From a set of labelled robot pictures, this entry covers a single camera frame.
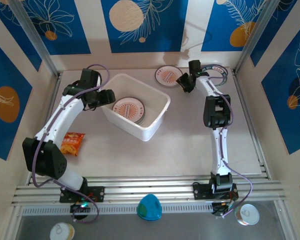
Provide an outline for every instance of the snack bag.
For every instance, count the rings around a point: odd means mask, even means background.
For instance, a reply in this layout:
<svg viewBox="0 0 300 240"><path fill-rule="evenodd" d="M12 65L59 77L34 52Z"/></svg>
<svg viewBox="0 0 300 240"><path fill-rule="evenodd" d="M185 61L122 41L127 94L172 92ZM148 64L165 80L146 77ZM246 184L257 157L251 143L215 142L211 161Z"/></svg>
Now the snack bag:
<svg viewBox="0 0 300 240"><path fill-rule="evenodd" d="M67 132L61 144L61 153L78 156L79 148L84 136L84 133Z"/></svg>

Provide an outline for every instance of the canned drink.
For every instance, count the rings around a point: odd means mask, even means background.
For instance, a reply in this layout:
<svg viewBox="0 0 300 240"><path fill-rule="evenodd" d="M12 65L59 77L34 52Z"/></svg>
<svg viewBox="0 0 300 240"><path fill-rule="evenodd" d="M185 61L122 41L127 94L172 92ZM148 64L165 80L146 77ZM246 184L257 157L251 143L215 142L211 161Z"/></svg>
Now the canned drink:
<svg viewBox="0 0 300 240"><path fill-rule="evenodd" d="M154 74L155 80L165 87L177 86L176 82L178 78L182 76L182 71L170 65L159 67Z"/></svg>
<svg viewBox="0 0 300 240"><path fill-rule="evenodd" d="M132 96L123 97L116 101L112 110L138 125L141 125L146 117L145 105Z"/></svg>
<svg viewBox="0 0 300 240"><path fill-rule="evenodd" d="M59 222L50 231L50 240L72 240L75 236L75 228L64 222Z"/></svg>
<svg viewBox="0 0 300 240"><path fill-rule="evenodd" d="M251 204L238 206L234 210L234 215L237 221L242 225L255 225L259 222L260 215L258 209Z"/></svg>

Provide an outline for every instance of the metal grate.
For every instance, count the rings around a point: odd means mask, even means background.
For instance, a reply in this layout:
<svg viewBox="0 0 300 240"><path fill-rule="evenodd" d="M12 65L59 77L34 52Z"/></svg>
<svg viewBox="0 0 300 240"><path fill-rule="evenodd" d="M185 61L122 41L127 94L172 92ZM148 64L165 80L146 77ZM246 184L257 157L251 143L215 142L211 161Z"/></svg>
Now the metal grate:
<svg viewBox="0 0 300 240"><path fill-rule="evenodd" d="M206 202L200 203L164 203L162 206L163 214L175 213L210 213L212 212L212 204ZM101 215L116 215L116 214L136 214L137 204L100 204ZM95 207L90 208L90 212L84 211L76 213L77 215L96 214ZM53 215L70 215L70 207L64 206L26 206L23 209L22 216L53 216Z"/></svg>

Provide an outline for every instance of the white tabletop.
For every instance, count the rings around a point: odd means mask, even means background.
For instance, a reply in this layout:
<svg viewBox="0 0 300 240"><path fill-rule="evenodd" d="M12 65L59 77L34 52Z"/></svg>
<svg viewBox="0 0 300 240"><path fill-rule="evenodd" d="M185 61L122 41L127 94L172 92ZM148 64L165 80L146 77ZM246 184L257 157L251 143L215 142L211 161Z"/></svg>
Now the white tabletop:
<svg viewBox="0 0 300 240"><path fill-rule="evenodd" d="M84 133L77 157L66 155L68 164L85 177L151 177L209 175L212 169L210 129L204 126L205 96L198 90L184 93L180 87L164 87L155 80L155 69L111 70L130 75L168 94L171 104L158 131L142 142L110 123L101 109L78 115L69 132ZM106 72L99 71L106 79ZM228 81L218 89L231 97L234 123L228 128L229 165L243 174L260 174L258 157L229 69ZM81 70L64 71L56 97L79 80Z"/></svg>

